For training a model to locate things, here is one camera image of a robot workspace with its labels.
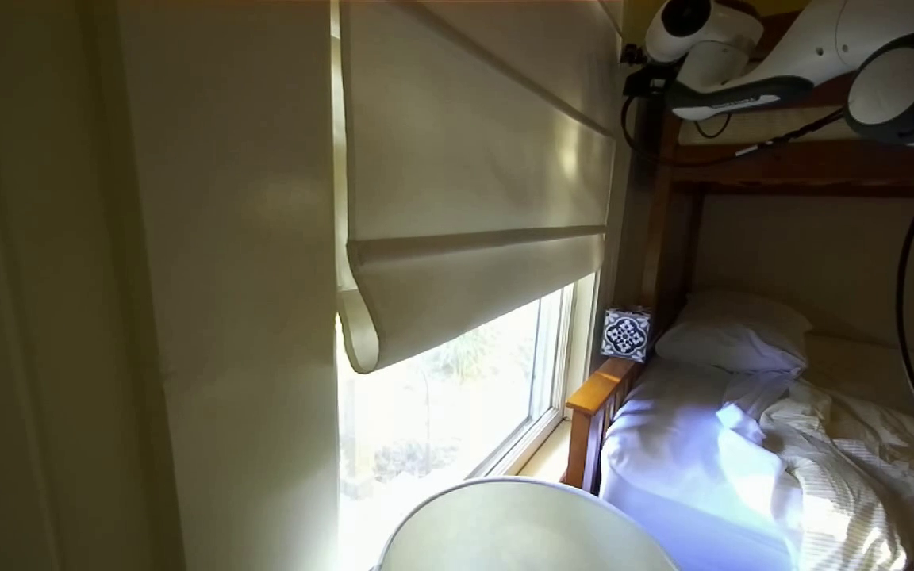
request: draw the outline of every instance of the bed rail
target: bed rail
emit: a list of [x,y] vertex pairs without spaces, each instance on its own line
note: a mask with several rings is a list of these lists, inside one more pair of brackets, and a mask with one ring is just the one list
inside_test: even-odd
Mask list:
[[600,484],[600,446],[607,441],[607,425],[612,421],[616,409],[626,401],[634,376],[643,363],[628,359],[607,359],[572,396],[572,445],[569,445],[569,467],[562,481],[596,491]]

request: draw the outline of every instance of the white bed sheet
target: white bed sheet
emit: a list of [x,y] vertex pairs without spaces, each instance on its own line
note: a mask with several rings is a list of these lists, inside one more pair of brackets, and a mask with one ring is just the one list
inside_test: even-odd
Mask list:
[[813,339],[808,363],[814,384],[792,392],[654,363],[610,427],[600,495],[683,571],[901,567],[914,559],[914,401],[897,356]]

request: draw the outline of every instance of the roller blind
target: roller blind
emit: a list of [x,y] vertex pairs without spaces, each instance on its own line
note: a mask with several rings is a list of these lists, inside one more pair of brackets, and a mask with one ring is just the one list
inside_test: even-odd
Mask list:
[[[616,138],[594,92],[616,92],[616,41],[600,3],[523,3],[504,23],[442,7],[342,13],[338,316],[356,372],[448,342],[603,261]],[[518,14],[576,23],[576,45],[559,50],[549,41],[563,38],[523,38],[576,58],[563,68],[582,68],[580,88],[531,62]]]

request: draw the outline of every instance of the window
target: window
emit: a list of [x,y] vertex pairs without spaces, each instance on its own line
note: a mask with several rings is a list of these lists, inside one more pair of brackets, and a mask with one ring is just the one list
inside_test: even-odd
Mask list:
[[562,421],[563,379],[582,376],[591,287],[580,280],[375,373],[356,373],[335,350],[348,567],[371,567],[422,497],[518,468]]

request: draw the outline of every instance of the small patterned box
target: small patterned box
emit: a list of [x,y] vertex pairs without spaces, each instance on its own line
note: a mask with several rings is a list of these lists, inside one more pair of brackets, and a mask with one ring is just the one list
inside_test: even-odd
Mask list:
[[646,359],[646,339],[650,339],[650,314],[646,312],[607,312],[603,356],[643,361]]

